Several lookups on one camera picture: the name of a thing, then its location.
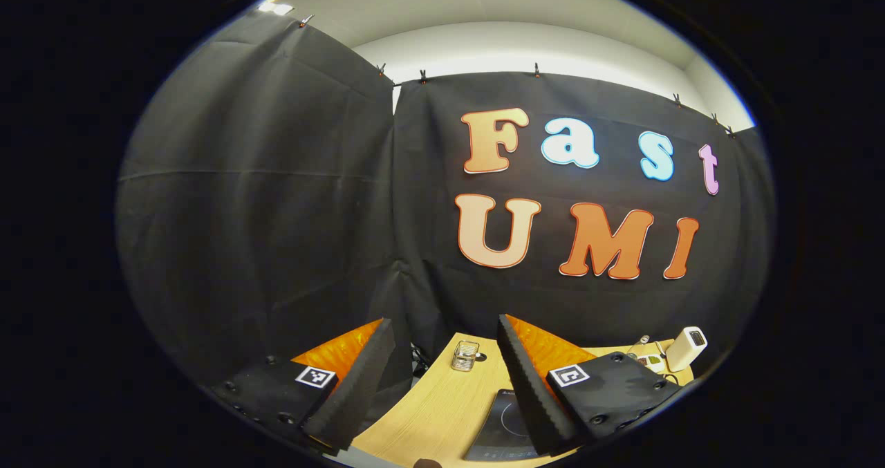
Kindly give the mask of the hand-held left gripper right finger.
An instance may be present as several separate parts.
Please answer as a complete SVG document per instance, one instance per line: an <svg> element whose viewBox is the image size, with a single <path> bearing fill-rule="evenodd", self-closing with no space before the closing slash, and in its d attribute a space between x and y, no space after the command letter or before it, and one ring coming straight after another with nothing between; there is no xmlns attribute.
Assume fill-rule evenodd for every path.
<svg viewBox="0 0 885 468"><path fill-rule="evenodd" d="M499 316L496 340L541 455L616 436L682 390L626 353L597 355L512 315Z"/></svg>

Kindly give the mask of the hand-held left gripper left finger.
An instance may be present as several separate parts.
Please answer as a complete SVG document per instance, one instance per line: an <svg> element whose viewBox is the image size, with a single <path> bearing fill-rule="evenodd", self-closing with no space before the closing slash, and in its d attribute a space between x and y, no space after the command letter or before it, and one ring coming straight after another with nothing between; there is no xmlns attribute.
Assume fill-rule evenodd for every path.
<svg viewBox="0 0 885 468"><path fill-rule="evenodd" d="M211 390L271 436L336 454L358 435L394 349L392 321L379 318L290 360L267 357Z"/></svg>

